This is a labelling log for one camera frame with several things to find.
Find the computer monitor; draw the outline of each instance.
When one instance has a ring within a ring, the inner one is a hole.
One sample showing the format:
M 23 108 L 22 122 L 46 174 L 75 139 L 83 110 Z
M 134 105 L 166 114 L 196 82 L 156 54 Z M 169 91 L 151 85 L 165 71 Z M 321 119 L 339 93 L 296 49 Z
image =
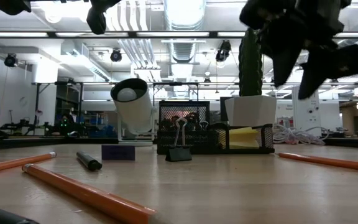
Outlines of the computer monitor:
M 226 104 L 224 103 L 226 100 L 233 98 L 232 96 L 221 97 L 221 121 L 229 121 L 226 113 Z

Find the purple eraser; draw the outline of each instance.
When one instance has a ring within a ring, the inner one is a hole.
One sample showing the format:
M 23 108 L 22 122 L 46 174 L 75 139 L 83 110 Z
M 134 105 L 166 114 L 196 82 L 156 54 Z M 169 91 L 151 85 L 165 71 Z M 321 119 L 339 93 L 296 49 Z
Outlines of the purple eraser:
M 102 160 L 135 160 L 135 146 L 102 146 Z

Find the black binder clip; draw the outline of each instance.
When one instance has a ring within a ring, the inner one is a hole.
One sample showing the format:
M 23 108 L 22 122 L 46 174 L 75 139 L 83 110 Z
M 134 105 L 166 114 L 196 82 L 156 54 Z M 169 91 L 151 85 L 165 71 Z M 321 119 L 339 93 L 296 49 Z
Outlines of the black binder clip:
M 184 125 L 181 128 L 181 146 L 177 146 L 177 142 L 178 142 L 178 138 L 179 138 L 179 131 L 180 131 L 180 124 L 179 121 L 184 121 Z M 190 161 L 192 160 L 191 158 L 191 153 L 190 153 L 190 148 L 186 147 L 186 142 L 185 142 L 185 126 L 187 124 L 187 119 L 185 118 L 179 118 L 176 121 L 177 123 L 177 135 L 175 137 L 175 143 L 173 145 L 173 149 L 169 149 L 167 152 L 167 156 L 165 158 L 166 161 L 168 162 L 179 162 L 179 161 Z
M 200 121 L 200 128 L 202 131 L 206 131 L 208 128 L 208 125 L 209 125 L 208 121 Z

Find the black mesh desk organizer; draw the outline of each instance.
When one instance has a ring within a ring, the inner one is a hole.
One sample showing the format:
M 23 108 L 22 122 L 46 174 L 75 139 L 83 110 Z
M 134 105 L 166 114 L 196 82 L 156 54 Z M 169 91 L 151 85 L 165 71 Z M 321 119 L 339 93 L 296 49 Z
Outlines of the black mesh desk organizer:
M 243 127 L 229 127 L 223 123 L 212 124 L 206 130 L 201 129 L 200 121 L 209 122 L 208 101 L 161 101 L 157 131 L 157 154 L 165 155 L 173 147 L 177 127 L 175 121 L 186 118 L 186 145 L 193 155 L 202 154 L 269 154 L 273 148 L 273 126 L 253 127 L 259 132 L 258 149 L 230 149 L 229 130 Z

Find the electrical outlet panel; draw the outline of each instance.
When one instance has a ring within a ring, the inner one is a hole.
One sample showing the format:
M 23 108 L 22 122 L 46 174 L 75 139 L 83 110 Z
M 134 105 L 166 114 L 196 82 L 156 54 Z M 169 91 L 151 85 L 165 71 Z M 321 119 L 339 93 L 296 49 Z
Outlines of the electrical outlet panel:
M 318 93 L 315 92 L 306 100 L 298 100 L 298 93 L 299 86 L 294 86 L 292 88 L 294 127 L 300 131 L 305 131 L 313 127 L 320 127 L 321 120 Z M 319 128 L 308 132 L 314 136 L 321 136 L 321 129 Z

